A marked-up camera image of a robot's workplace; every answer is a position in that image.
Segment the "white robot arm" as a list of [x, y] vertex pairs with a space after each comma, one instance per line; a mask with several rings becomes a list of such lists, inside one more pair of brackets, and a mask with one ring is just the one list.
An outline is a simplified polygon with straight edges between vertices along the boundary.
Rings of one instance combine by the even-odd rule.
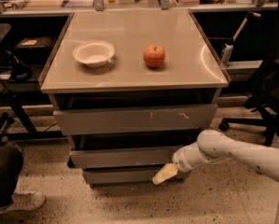
[[[233, 140], [215, 130], [202, 131], [197, 141], [179, 148], [152, 178], [155, 185], [194, 168], [231, 158], [279, 182], [279, 148]], [[279, 203], [274, 224], [279, 224]]]

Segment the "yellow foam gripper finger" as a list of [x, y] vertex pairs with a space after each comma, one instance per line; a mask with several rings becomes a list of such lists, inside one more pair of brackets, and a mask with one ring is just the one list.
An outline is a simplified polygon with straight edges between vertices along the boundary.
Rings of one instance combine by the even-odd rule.
[[159, 185], [164, 181], [176, 176], [178, 173], [177, 166], [174, 163], [166, 163], [152, 178], [155, 185]]

